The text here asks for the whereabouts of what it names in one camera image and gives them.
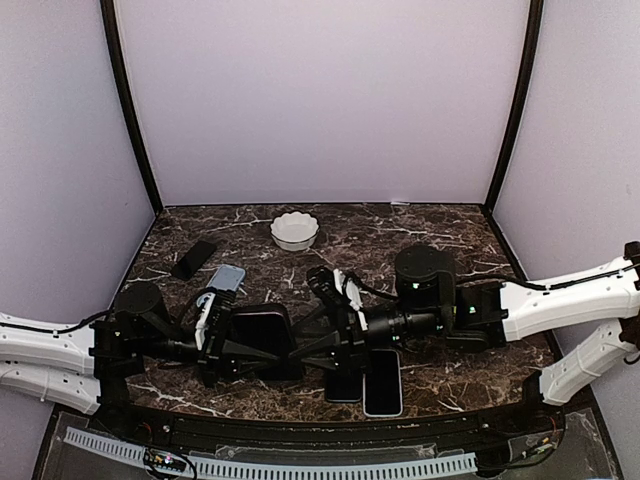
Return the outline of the purple smartphone dark screen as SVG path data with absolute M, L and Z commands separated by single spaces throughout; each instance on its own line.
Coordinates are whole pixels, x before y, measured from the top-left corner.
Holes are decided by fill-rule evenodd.
M 324 374 L 324 397 L 329 403 L 358 403 L 362 400 L 362 390 L 361 372 L 346 376 L 336 372 Z

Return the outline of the light blue smartphone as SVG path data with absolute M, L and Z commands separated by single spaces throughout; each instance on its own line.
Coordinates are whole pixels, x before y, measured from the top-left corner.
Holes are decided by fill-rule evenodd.
M 395 350 L 373 350 L 364 376 L 363 411 L 367 417 L 398 417 L 403 412 L 400 358 Z

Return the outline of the light blue phone case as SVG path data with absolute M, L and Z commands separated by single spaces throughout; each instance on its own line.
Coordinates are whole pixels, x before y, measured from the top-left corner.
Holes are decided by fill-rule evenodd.
M 222 264 L 207 283 L 207 288 L 215 288 L 218 291 L 237 292 L 243 284 L 246 271 L 237 266 Z

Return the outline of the small dark phone case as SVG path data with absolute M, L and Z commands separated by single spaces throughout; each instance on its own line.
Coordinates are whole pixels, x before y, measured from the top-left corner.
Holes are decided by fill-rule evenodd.
M 217 246 L 205 240 L 199 240 L 182 255 L 170 270 L 170 275 L 182 281 L 190 280 L 198 270 L 216 252 Z

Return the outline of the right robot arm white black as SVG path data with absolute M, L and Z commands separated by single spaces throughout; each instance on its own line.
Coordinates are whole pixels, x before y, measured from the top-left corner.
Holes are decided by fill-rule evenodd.
M 639 244 L 590 270 L 535 282 L 498 274 L 457 278 L 451 254 L 425 244 L 394 259 L 395 291 L 366 285 L 355 273 L 317 267 L 307 284 L 321 300 L 316 315 L 331 331 L 291 353 L 291 361 L 341 375 L 372 370 L 372 353 L 409 339 L 439 336 L 462 352 L 482 352 L 529 336 L 596 321 L 598 327 L 555 363 L 530 375 L 533 395 L 510 424 L 534 432 L 582 388 L 639 353 Z

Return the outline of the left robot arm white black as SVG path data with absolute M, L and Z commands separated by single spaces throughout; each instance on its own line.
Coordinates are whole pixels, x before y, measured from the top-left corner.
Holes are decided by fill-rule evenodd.
M 39 399 L 101 417 L 120 436 L 141 427 L 126 380 L 153 358 L 197 369 L 202 384 L 269 369 L 279 354 L 232 335 L 236 294 L 214 286 L 194 294 L 176 316 L 153 283 L 122 292 L 108 310 L 77 324 L 1 317 L 1 384 Z

